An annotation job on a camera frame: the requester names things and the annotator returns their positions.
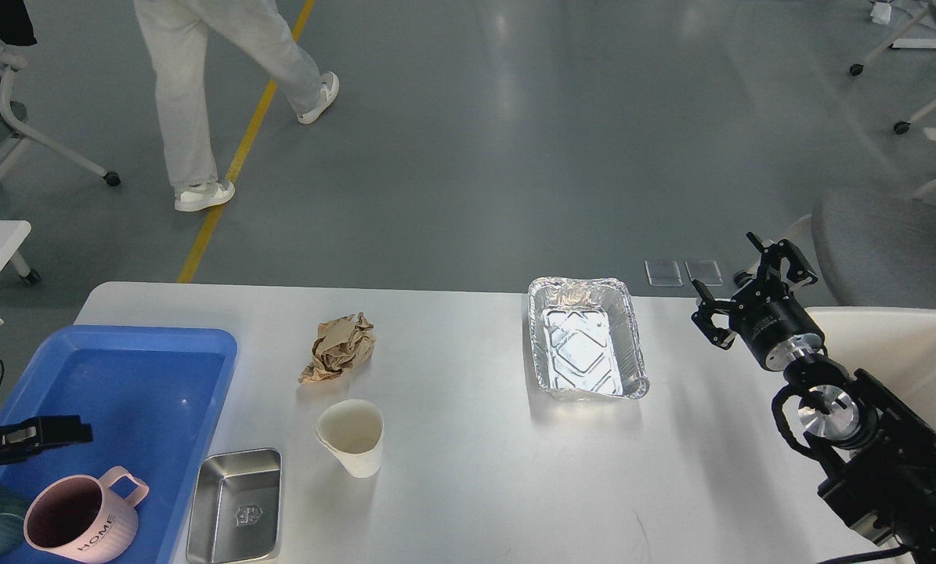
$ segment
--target white sneaker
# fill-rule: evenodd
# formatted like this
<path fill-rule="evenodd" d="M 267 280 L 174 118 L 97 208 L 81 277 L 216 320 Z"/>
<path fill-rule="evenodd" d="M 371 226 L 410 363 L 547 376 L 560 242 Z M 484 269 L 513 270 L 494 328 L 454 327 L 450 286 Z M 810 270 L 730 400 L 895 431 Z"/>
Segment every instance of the white sneaker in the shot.
<path fill-rule="evenodd" d="M 297 121 L 302 124 L 314 124 L 325 108 L 331 106 L 335 97 L 339 96 L 339 77 L 334 72 L 327 72 L 321 75 L 321 92 L 318 92 L 318 106 L 307 114 L 297 114 Z"/>
<path fill-rule="evenodd" d="M 191 186 L 175 197 L 175 208 L 178 212 L 198 212 L 213 206 L 220 206 L 234 197 L 234 185 L 227 181 L 227 188 L 220 182 L 204 183 L 201 186 Z"/>

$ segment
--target floor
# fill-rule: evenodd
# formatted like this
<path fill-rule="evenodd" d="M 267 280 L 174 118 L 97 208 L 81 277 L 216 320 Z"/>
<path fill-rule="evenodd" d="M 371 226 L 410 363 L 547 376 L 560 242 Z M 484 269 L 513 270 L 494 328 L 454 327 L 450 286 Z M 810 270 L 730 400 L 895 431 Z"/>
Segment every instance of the floor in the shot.
<path fill-rule="evenodd" d="M 279 1 L 291 24 L 302 5 Z M 30 11 L 16 98 L 123 183 L 44 147 L 3 183 L 0 215 L 31 222 L 21 250 L 42 282 L 0 277 L 0 406 L 96 285 L 174 282 L 206 217 L 173 211 L 132 3 Z M 691 296 L 650 286 L 644 261 L 706 259 L 728 296 L 754 260 L 746 231 L 779 236 L 835 186 L 936 178 L 920 128 L 936 111 L 891 132 L 936 96 L 936 51 L 847 74 L 889 33 L 866 0 L 321 0 L 300 43 L 339 99 L 307 126 L 273 101 L 193 281 L 525 292 L 611 276 Z M 216 34 L 209 49 L 223 170 L 268 78 Z M 833 304 L 825 286 L 800 299 Z"/>

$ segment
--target yellow floor line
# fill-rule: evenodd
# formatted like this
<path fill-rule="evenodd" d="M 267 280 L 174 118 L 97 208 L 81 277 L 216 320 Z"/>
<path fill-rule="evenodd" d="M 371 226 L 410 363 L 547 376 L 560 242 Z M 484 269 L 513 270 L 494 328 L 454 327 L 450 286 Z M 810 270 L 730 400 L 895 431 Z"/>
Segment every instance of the yellow floor line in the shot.
<path fill-rule="evenodd" d="M 297 22 L 293 25 L 293 40 L 295 40 L 295 42 L 300 39 L 300 32 L 303 31 L 304 24 L 307 23 L 307 18 L 311 15 L 311 9 L 313 9 L 313 7 L 314 0 L 306 0 L 304 2 L 304 7 L 300 10 L 300 15 L 297 17 Z M 269 105 L 275 93 L 276 83 L 270 80 L 268 85 L 266 85 L 265 91 L 262 93 L 262 99 L 259 100 L 259 106 L 255 108 L 255 112 L 252 114 L 252 121 L 248 122 L 248 128 L 245 129 L 245 136 L 241 139 L 241 143 L 238 143 L 238 151 L 234 154 L 227 174 L 224 175 L 224 178 L 228 179 L 228 181 L 236 182 L 238 180 L 238 174 L 241 172 L 242 165 L 245 164 L 248 151 L 252 150 L 252 143 L 255 142 L 255 137 L 259 133 L 259 128 L 262 126 L 263 119 L 266 118 L 266 111 L 269 110 Z M 185 263 L 182 264 L 182 272 L 179 273 L 179 277 L 175 280 L 176 282 L 188 284 L 193 281 L 193 276 L 196 275 L 196 268 L 200 266 L 200 261 L 203 259 L 203 254 L 210 244 L 210 238 L 213 236 L 214 230 L 217 229 L 217 222 L 220 221 L 220 215 L 223 212 L 224 206 L 210 208 L 210 211 L 207 211 L 207 217 L 203 220 L 203 225 L 200 226 L 200 232 L 196 235 L 196 242 L 193 243 L 192 249 L 189 250 L 189 256 L 186 257 Z"/>

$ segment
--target chair wheel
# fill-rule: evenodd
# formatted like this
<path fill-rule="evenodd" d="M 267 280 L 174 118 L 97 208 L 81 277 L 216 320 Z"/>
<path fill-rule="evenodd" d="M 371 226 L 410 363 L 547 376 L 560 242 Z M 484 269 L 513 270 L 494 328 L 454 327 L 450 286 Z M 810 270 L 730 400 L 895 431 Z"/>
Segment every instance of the chair wheel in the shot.
<path fill-rule="evenodd" d="M 42 280 L 42 278 L 39 277 L 39 272 L 32 268 L 30 268 L 30 272 L 26 276 L 20 274 L 19 278 L 23 279 L 23 282 L 26 283 L 27 286 L 35 286 Z"/>

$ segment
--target stainless steel tray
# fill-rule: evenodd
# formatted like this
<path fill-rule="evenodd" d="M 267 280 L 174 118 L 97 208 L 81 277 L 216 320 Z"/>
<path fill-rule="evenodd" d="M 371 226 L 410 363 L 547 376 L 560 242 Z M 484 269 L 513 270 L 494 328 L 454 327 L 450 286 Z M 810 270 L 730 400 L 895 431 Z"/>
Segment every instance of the stainless steel tray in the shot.
<path fill-rule="evenodd" d="M 200 465 L 189 514 L 193 564 L 261 560 L 279 532 L 280 456 L 274 449 L 214 454 Z"/>
<path fill-rule="evenodd" d="M 639 399 L 649 390 L 628 286 L 614 278 L 538 278 L 529 286 L 533 368 L 562 399 Z"/>

